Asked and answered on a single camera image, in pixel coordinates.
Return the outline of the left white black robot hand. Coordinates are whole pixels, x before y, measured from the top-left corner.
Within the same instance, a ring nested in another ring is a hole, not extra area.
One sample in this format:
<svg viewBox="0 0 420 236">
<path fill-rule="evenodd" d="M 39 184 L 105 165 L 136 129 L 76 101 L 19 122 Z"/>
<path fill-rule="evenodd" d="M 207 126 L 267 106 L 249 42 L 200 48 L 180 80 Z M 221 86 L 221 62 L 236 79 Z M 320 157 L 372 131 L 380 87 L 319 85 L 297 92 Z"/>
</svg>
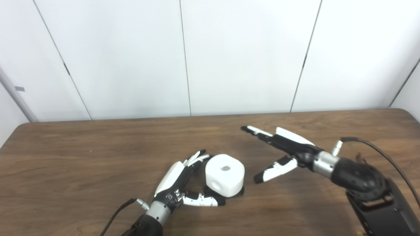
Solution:
<svg viewBox="0 0 420 236">
<path fill-rule="evenodd" d="M 186 191 L 185 187 L 201 164 L 212 156 L 200 150 L 183 162 L 175 162 L 159 183 L 153 201 L 158 201 L 171 211 L 182 205 L 220 207 L 226 204 L 224 197 Z"/>
</svg>

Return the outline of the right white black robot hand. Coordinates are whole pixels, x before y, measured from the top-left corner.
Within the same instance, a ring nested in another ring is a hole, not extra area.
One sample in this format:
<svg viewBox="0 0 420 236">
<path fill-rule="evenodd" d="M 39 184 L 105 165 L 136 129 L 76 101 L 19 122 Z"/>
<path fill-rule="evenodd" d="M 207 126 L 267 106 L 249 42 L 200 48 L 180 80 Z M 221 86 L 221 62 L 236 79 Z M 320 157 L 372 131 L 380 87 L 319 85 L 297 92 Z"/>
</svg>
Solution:
<svg viewBox="0 0 420 236">
<path fill-rule="evenodd" d="M 281 127 L 277 127 L 275 134 L 252 126 L 242 126 L 241 130 L 285 152 L 285 156 L 276 160 L 271 166 L 268 166 L 264 171 L 254 176 L 254 182 L 256 184 L 261 184 L 285 175 L 297 167 L 306 168 L 314 172 L 315 159 L 323 151 L 323 149 L 315 146 L 302 136 Z"/>
</svg>

